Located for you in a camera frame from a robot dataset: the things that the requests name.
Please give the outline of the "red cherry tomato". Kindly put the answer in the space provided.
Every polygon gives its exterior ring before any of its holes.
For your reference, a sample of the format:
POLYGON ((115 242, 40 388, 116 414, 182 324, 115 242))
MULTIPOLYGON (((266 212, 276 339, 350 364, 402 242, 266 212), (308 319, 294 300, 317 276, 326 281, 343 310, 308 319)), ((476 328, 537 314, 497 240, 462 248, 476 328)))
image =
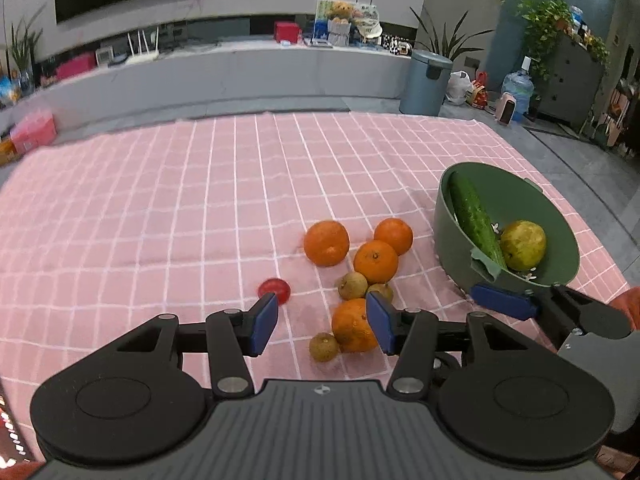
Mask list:
POLYGON ((285 281, 280 278, 268 278, 259 285, 257 289, 257 295, 259 298, 267 294, 275 294, 280 306, 286 304, 291 297, 291 287, 285 281))

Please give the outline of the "brown longan fruit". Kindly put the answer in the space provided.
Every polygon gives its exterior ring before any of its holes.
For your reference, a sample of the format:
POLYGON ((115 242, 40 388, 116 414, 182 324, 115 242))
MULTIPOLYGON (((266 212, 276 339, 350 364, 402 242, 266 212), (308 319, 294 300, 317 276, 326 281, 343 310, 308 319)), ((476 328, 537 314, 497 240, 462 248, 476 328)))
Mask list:
POLYGON ((366 296, 369 288, 367 278, 359 272, 348 272, 336 283, 340 297, 345 300, 360 299, 366 296))
POLYGON ((376 292, 377 294, 380 294, 390 304, 394 301, 394 291, 392 289, 392 286, 390 286, 390 284, 388 283, 372 284, 367 290, 368 294, 370 294, 370 292, 376 292))

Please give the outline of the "green colander bowl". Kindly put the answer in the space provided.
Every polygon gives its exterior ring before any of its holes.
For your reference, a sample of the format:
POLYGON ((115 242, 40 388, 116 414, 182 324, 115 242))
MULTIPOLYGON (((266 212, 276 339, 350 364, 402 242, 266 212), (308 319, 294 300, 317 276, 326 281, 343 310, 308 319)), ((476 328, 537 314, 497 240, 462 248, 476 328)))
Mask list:
POLYGON ((574 232, 552 201, 532 180, 481 162, 459 162, 440 178, 434 213, 434 243, 439 263, 454 284, 467 294, 475 285, 489 285, 516 294, 541 292, 567 285, 576 278, 580 253, 574 232), (459 182, 469 182, 474 205, 488 217, 485 235, 500 236, 517 221, 540 226, 547 237, 546 251, 533 270, 515 272, 486 255, 459 226, 451 196, 463 197, 459 182))

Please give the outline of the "green cucumber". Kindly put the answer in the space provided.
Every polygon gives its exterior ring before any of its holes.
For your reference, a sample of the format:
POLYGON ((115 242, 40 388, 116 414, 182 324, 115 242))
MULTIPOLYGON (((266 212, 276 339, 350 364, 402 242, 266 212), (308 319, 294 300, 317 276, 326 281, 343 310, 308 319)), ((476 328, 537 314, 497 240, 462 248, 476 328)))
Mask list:
POLYGON ((498 236, 471 180, 455 171, 449 177, 448 188, 454 214, 462 231, 487 257, 505 269, 506 260, 498 236))

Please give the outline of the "blue-grey trash bin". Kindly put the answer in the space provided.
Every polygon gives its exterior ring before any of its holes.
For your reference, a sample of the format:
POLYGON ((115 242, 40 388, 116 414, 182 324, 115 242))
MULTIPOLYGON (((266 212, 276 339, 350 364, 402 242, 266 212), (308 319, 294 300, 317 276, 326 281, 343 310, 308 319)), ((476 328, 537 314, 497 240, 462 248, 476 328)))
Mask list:
POLYGON ((445 99, 451 67, 449 58, 414 50, 400 99, 401 114, 437 116, 445 99))

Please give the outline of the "yellow-green pear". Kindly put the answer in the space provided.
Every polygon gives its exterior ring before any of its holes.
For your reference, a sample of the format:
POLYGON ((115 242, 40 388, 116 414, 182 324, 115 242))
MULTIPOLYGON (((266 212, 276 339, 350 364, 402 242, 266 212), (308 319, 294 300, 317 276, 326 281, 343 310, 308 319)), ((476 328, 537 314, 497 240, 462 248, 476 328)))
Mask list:
POLYGON ((506 265, 513 271, 536 268, 547 250, 547 235, 537 223, 518 220, 503 229, 500 248, 506 265))

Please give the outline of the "red box on console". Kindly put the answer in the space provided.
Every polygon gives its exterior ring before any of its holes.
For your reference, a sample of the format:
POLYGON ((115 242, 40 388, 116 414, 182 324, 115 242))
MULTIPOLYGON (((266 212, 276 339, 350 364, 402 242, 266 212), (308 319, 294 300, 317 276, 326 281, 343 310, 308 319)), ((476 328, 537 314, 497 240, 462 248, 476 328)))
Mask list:
POLYGON ((298 44, 302 34, 295 22, 276 21, 273 26, 273 39, 278 44, 298 44))

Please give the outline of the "orange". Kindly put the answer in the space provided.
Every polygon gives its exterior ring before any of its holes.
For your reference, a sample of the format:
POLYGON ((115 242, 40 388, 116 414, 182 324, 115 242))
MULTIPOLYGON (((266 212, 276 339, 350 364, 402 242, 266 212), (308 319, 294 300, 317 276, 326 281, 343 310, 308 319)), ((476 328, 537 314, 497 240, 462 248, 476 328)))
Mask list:
POLYGON ((357 298, 340 304, 332 315, 332 333, 344 353, 363 353, 378 346, 369 325, 367 303, 357 298))
POLYGON ((354 270, 370 284, 389 282, 397 273, 399 257, 395 249, 382 240, 364 243, 354 257, 354 270))
POLYGON ((315 223, 303 239, 306 257, 316 266, 337 266, 349 251, 349 236, 346 228, 335 220, 315 223))
POLYGON ((404 220, 387 218, 376 226, 373 238, 389 244, 398 256, 402 256, 412 247, 413 230, 404 220))

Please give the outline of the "small longan fruit front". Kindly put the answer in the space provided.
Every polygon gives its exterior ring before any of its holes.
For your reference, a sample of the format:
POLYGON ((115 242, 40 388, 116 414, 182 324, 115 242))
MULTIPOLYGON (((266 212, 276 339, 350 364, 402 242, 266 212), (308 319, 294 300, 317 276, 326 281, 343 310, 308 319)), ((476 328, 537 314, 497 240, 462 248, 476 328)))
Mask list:
POLYGON ((330 362, 340 353, 340 345, 330 333, 318 333, 313 336, 308 349, 311 359, 318 363, 330 362))

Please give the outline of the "orange front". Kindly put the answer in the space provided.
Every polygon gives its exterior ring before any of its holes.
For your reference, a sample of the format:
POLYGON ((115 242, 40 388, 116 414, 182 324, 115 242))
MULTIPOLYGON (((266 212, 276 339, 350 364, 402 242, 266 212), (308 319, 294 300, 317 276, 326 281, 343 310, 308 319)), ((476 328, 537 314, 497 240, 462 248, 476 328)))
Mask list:
POLYGON ((378 346, 369 325, 367 303, 357 298, 340 304, 332 315, 332 333, 344 353, 363 353, 378 346))

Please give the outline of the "grey drawer cabinet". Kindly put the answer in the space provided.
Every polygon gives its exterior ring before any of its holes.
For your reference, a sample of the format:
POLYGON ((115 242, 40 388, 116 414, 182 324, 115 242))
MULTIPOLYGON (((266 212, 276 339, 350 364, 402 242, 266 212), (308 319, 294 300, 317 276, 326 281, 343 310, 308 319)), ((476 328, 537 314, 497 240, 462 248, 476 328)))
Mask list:
POLYGON ((579 127, 591 110, 604 66, 570 37, 563 36, 541 86, 538 113, 579 127))

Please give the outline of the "pink checkered tablecloth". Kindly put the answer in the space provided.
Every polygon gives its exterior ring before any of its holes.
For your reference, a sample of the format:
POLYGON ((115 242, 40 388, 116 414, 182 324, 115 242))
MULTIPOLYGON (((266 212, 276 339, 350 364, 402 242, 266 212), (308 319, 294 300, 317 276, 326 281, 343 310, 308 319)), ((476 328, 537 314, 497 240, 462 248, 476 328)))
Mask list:
POLYGON ((627 288, 601 237, 534 166, 475 120, 391 114, 260 114, 131 129, 38 148, 1 171, 1 383, 32 443, 29 403, 64 367, 163 312, 185 323, 254 304, 259 286, 291 287, 256 382, 386 379, 378 350, 311 361, 331 327, 349 260, 319 268, 303 250, 334 220, 352 248, 385 219, 406 222, 410 250, 392 286, 398 307, 460 321, 470 303, 434 251, 439 179, 484 162, 531 180, 578 241, 573 286, 603 301, 627 288))

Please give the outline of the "grey tv console bench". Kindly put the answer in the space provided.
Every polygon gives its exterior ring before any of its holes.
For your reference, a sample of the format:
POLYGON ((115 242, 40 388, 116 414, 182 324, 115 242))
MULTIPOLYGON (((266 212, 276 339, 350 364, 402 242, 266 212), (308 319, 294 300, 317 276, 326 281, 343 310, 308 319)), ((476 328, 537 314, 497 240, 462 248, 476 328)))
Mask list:
POLYGON ((36 110, 51 112, 64 133, 256 110, 344 110, 350 99, 399 99, 409 64, 371 49, 224 42, 63 80, 2 110, 1 125, 36 110))

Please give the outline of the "orange cardboard box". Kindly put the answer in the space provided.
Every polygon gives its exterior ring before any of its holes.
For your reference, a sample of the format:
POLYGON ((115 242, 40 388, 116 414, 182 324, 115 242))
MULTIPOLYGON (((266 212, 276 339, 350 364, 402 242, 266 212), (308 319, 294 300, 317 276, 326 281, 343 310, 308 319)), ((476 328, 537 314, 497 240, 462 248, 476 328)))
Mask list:
POLYGON ((20 157, 20 153, 10 138, 5 138, 0 141, 0 166, 15 162, 20 157))

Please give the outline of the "potted long-leaf plant right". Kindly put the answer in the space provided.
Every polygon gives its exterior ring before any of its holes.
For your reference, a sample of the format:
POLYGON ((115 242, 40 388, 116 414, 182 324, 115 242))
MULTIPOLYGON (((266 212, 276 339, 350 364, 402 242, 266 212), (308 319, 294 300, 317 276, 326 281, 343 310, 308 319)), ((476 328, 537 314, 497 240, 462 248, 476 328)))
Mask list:
POLYGON ((451 32, 448 32, 447 23, 442 24, 442 30, 439 32, 436 29, 431 14, 428 13, 425 6, 422 6, 420 13, 416 12, 412 6, 410 6, 409 10, 418 22, 418 31, 423 32, 426 37, 424 41, 419 39, 414 40, 412 50, 422 50, 427 53, 433 53, 442 58, 448 58, 451 62, 454 62, 462 54, 483 51, 481 47, 469 47, 468 42, 474 38, 486 36, 494 32, 492 28, 483 29, 479 32, 473 32, 472 34, 462 32, 462 25, 469 15, 469 10, 466 10, 461 15, 461 18, 458 19, 451 32))

